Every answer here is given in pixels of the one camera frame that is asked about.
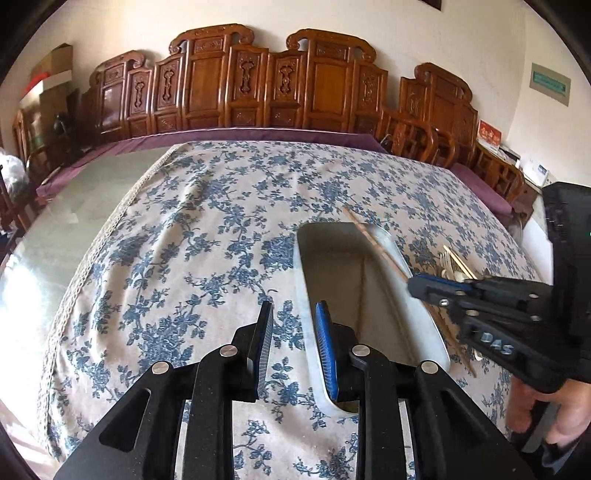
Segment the wooden chair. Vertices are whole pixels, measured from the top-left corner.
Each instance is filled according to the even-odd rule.
[[[457,161],[474,172],[472,177],[483,180],[492,192],[511,204],[523,190],[523,174],[477,142],[478,112],[470,104],[472,91],[468,84],[433,63],[418,65],[414,74],[413,79],[401,79],[399,110],[437,130],[437,156],[445,155],[446,166],[456,175],[462,174],[460,166],[453,166]]]
[[[382,146],[397,157],[431,165],[437,161],[437,132],[422,120],[384,106],[376,137],[381,139]]]
[[[478,143],[475,153],[467,161],[466,167],[484,180],[508,203],[512,203],[523,190],[525,180],[521,170],[503,161]]]
[[[31,220],[25,211],[27,206],[35,215],[38,213],[34,188],[27,187],[13,201],[4,183],[0,165],[0,229],[8,233],[7,242],[0,247],[0,264],[14,250],[17,239],[24,236],[31,227]]]

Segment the wooden chopstick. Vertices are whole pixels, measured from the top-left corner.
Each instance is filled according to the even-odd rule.
[[[476,275],[474,275],[474,272],[470,270],[468,265],[466,265],[451,248],[449,248],[447,245],[443,245],[443,249],[449,254],[450,257],[453,258],[453,261],[457,263],[457,266],[462,269],[462,271],[468,276],[468,278],[477,280]]]
[[[394,260],[392,256],[388,253],[388,251],[384,247],[382,247],[382,245],[379,244],[379,242],[374,238],[374,236],[371,233],[369,233],[369,231],[365,228],[365,225],[359,222],[357,220],[357,217],[348,208],[343,207],[343,211],[351,219],[353,224],[357,227],[357,230],[359,230],[363,234],[363,236],[369,241],[372,247],[380,254],[380,256],[386,261],[386,263],[396,273],[398,273],[398,275],[404,280],[405,283],[408,282],[409,275],[398,266],[396,260]],[[436,310],[432,305],[429,305],[427,302],[423,302],[423,305],[425,305],[425,308],[433,317],[435,325],[437,325],[444,338],[448,341],[449,344],[451,344],[452,347],[455,348],[462,363],[466,366],[466,368],[472,374],[472,376],[476,378],[476,371],[472,368],[472,365],[470,364],[468,357],[464,353],[464,350],[462,350],[462,348],[460,347],[459,342],[456,340],[454,334],[452,334],[452,331],[447,326],[447,323],[445,322],[439,311]]]

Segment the white wall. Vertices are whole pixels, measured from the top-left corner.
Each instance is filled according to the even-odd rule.
[[[508,145],[532,158],[562,181],[591,186],[591,86],[560,37],[531,8],[525,7],[525,67]],[[531,64],[571,79],[570,103],[530,88]]]
[[[100,62],[131,49],[167,56],[169,42],[190,28],[242,23],[255,43],[285,50],[301,28],[367,40],[376,64],[390,72],[389,104],[399,78],[432,61],[472,88],[484,119],[508,132],[519,98],[525,54],[522,0],[444,0],[440,12],[418,0],[69,0],[36,32],[0,86],[0,127],[14,151],[11,125],[31,67],[62,42],[74,45],[74,84],[85,91]]]

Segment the tablecloth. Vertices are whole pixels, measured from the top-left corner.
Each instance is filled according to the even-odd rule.
[[[199,361],[271,300],[264,399],[233,407],[236,476],[354,478],[357,418],[327,417],[314,402],[293,284],[296,230],[347,221],[344,205],[390,232],[415,272],[433,273],[449,244],[477,270],[535,278],[507,231],[447,170],[294,142],[173,147],[105,223],[54,321],[38,412],[52,454],[64,460],[154,362]],[[509,374],[484,359],[472,378],[450,356],[450,375],[505,430]]]

